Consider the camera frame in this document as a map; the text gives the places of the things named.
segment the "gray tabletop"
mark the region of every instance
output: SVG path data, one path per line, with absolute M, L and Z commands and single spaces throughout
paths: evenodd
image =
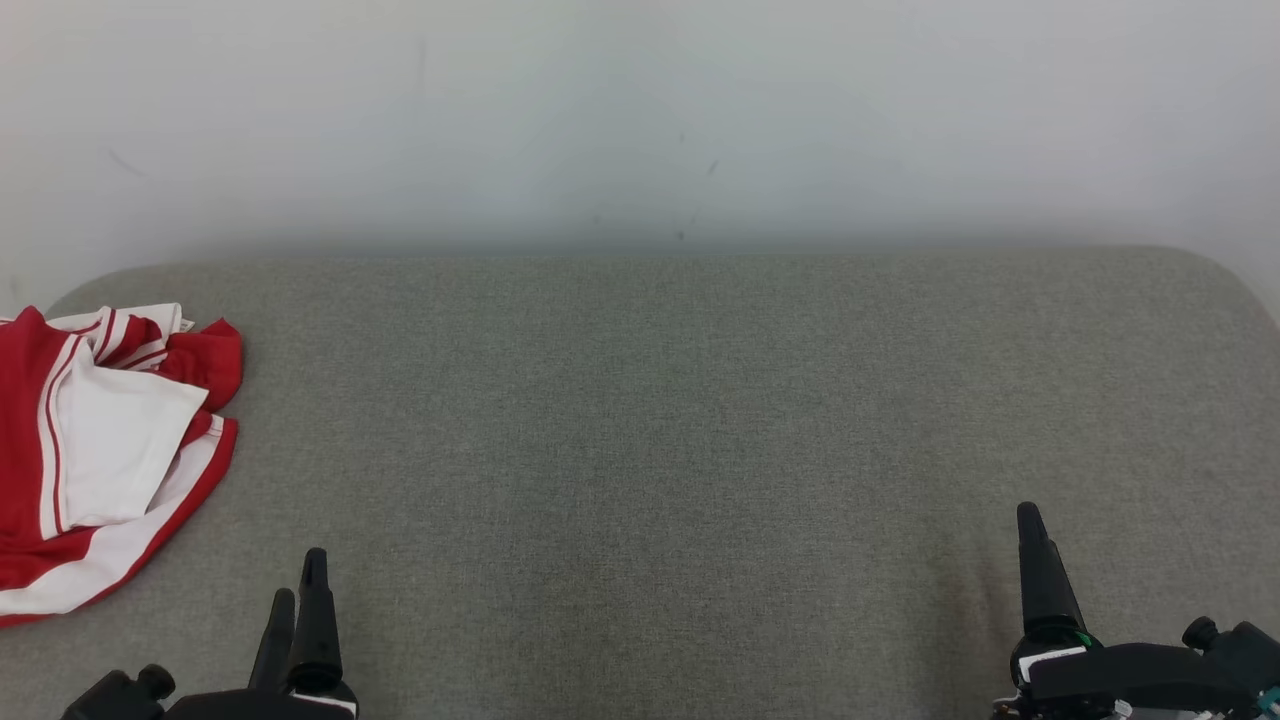
M 1280 634 L 1280 333 L 1157 250 L 164 266 L 246 341 L 230 473 L 136 579 L 0 630 L 5 717 L 242 685 L 329 550 L 367 717 L 980 717 L 1037 501 L 1091 629 Z

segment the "black knob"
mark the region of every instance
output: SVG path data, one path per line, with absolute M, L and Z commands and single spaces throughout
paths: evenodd
M 140 670 L 138 685 L 142 687 L 151 700 L 164 700 L 173 694 L 174 688 L 178 687 L 173 682 L 173 675 L 159 665 L 147 665 Z
M 1217 625 L 1212 620 L 1208 618 L 1197 618 L 1192 620 L 1192 624 L 1187 626 L 1187 632 L 1183 633 L 1183 644 L 1192 650 L 1207 651 L 1213 647 L 1213 641 L 1217 639 Z

